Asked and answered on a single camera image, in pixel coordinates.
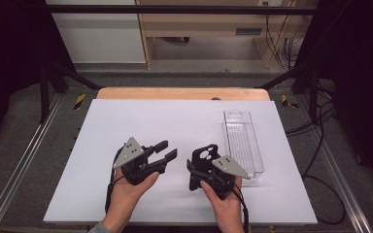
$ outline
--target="transparent plastic tray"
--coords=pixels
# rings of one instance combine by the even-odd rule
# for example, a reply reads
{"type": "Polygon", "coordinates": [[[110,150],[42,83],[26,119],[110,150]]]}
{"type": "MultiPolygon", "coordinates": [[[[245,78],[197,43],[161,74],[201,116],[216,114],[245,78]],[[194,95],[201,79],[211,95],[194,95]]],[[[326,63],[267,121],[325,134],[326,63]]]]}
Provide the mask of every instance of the transparent plastic tray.
{"type": "Polygon", "coordinates": [[[264,168],[251,113],[247,110],[225,110],[223,115],[225,150],[252,175],[250,180],[243,179],[243,185],[255,184],[264,168]]]}

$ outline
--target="white tabletop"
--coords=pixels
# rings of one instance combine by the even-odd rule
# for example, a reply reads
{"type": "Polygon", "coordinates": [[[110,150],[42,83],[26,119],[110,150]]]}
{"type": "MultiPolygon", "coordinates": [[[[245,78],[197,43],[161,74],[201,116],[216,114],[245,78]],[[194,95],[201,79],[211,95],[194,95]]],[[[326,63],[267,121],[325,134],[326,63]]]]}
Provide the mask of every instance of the white tabletop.
{"type": "Polygon", "coordinates": [[[52,197],[44,221],[89,224],[101,220],[111,167],[130,136],[143,146],[169,141],[160,159],[178,149],[165,174],[141,198],[134,224],[215,224],[201,189],[189,191],[187,159],[193,150],[217,144],[224,155],[224,110],[249,110],[264,166],[256,186],[243,187],[250,223],[317,223],[285,131],[272,101],[93,100],[81,133],[52,197]]]}

